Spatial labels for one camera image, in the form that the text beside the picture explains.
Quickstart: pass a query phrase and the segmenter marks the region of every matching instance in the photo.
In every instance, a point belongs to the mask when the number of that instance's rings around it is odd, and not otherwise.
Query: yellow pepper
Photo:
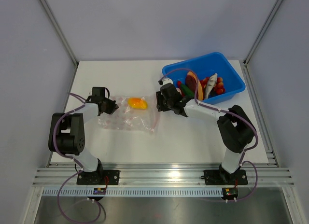
[[[140,110],[147,109],[147,102],[142,100],[141,98],[129,98],[127,102],[129,106],[134,109],[140,109]]]

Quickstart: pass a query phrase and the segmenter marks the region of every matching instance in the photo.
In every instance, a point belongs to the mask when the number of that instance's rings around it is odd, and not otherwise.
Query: gray wall
[[[286,0],[249,63],[282,166],[309,218],[309,0]]]
[[[48,0],[79,60],[244,59],[276,0]]]
[[[0,0],[0,23],[0,222],[16,224],[74,68],[37,0]]]

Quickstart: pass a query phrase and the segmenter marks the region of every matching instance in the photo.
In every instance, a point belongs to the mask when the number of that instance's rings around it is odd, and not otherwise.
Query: blue plastic container
[[[193,70],[197,74],[199,80],[202,80],[206,77],[211,77],[215,73],[218,74],[218,77],[223,78],[225,93],[203,100],[205,103],[216,104],[229,100],[236,93],[239,93],[246,88],[243,80],[221,53],[211,53],[186,61],[167,65],[162,69],[162,73],[165,75],[168,72],[179,68],[188,68]],[[187,74],[188,71],[180,70],[171,73],[168,77],[173,80],[174,85],[177,87],[177,81],[181,81],[183,84],[185,83]]]

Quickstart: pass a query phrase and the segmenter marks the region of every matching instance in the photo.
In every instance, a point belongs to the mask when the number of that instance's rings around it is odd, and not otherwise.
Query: black mounting plate
[[[77,185],[94,185],[93,183],[89,182],[89,178],[84,178],[83,173],[78,175],[77,177]],[[108,185],[118,185],[119,184],[119,175],[120,171],[119,170],[103,170],[103,175],[99,183],[96,183],[95,185],[105,185],[105,176],[108,177],[109,182]]]
[[[247,185],[248,180],[247,180],[247,175],[245,170],[238,170],[233,174],[233,179],[225,183],[220,175],[219,175],[219,170],[204,170],[204,176],[201,176],[201,179],[205,180],[206,185],[235,185],[235,181],[237,179],[237,184],[238,185]]]

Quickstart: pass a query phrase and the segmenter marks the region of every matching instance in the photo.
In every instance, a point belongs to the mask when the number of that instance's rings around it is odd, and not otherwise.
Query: white table
[[[162,68],[175,62],[178,60],[82,61],[71,92],[87,97],[93,86],[104,86],[114,96],[153,95],[160,88],[158,80],[162,77]],[[239,61],[229,62],[244,80]],[[245,159],[254,163],[268,163],[247,89],[217,105],[230,108],[235,104],[247,113],[260,140],[254,150],[247,152]],[[78,106],[79,101],[69,98],[66,111]],[[85,147],[104,163],[219,163],[226,150],[215,119],[210,118],[205,122],[175,115],[172,111],[161,112],[153,134],[106,130],[98,125],[98,118],[94,118],[85,125],[85,139]],[[68,161],[57,153],[51,159],[51,163]]]

